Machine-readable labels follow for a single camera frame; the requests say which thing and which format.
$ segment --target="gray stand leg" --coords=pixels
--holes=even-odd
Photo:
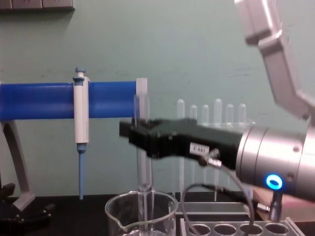
[[[2,122],[2,129],[13,159],[15,172],[21,189],[21,196],[13,203],[19,210],[24,210],[34,199],[29,185],[19,134],[15,121]]]

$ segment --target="cable connector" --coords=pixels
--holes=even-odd
[[[257,204],[257,210],[268,213],[268,212],[270,212],[270,207],[269,206],[265,206],[265,205],[263,205],[261,203],[258,203]]]
[[[219,160],[220,152],[219,150],[213,149],[211,150],[206,156],[202,156],[203,161],[206,162],[207,166],[215,166],[217,168],[220,168],[222,165],[222,162]]]

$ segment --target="pipette stand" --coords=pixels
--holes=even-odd
[[[49,223],[54,205],[48,205],[36,215],[25,215],[23,212],[35,195],[30,187],[15,120],[73,119],[73,90],[72,83],[0,84],[0,125],[21,189],[20,197],[10,204],[5,200],[14,193],[15,185],[10,183],[2,186],[0,181],[0,234],[21,235]],[[147,94],[147,79],[90,82],[88,90],[89,118],[132,118],[134,96]]]
[[[35,194],[30,188],[29,176],[25,165],[20,137],[15,121],[2,121],[1,130],[3,131],[4,137],[9,147],[21,190],[20,197],[13,204],[20,211],[23,211],[35,199]]]

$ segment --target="rack hole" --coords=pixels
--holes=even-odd
[[[240,230],[244,233],[251,235],[259,235],[262,233],[262,228],[258,225],[250,226],[249,224],[241,225]]]
[[[236,228],[232,225],[216,225],[215,232],[221,235],[233,235],[236,233]]]
[[[201,235],[208,235],[211,231],[208,226],[202,224],[195,224],[194,227]],[[188,230],[189,232],[191,232],[191,234],[195,235],[191,228],[189,228]]]
[[[274,234],[284,235],[289,232],[289,229],[283,224],[270,223],[267,224],[265,227],[269,232],[272,232]]]

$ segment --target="blue led ring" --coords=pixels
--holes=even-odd
[[[268,175],[266,178],[266,184],[273,190],[279,190],[282,188],[282,179],[278,175]]]

